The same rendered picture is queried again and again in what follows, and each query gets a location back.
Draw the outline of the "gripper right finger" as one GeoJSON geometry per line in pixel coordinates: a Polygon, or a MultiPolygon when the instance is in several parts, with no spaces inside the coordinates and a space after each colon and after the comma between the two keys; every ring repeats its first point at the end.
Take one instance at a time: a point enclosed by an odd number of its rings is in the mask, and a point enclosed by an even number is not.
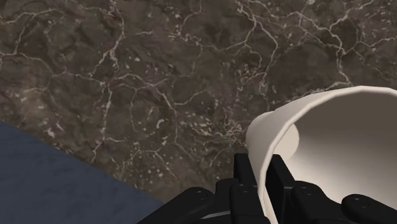
{"type": "Polygon", "coordinates": [[[397,210],[370,197],[350,194],[337,203],[294,180],[280,155],[272,156],[265,186],[278,224],[397,224],[397,210]]]}

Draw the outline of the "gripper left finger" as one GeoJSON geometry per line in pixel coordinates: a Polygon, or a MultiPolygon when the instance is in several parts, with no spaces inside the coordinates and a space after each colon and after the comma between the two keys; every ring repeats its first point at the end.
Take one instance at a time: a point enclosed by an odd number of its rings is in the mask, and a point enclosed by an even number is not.
{"type": "Polygon", "coordinates": [[[246,153],[234,155],[233,177],[219,180],[214,193],[191,187],[138,224],[269,224],[246,153]]]}

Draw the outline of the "white cup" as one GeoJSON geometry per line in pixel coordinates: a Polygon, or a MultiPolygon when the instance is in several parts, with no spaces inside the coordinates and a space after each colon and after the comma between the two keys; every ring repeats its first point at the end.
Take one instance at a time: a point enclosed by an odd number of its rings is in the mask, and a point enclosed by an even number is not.
{"type": "Polygon", "coordinates": [[[265,186],[273,155],[294,180],[334,202],[360,194],[397,210],[397,90],[358,86],[302,97],[257,116],[246,146],[270,224],[278,224],[265,186]]]}

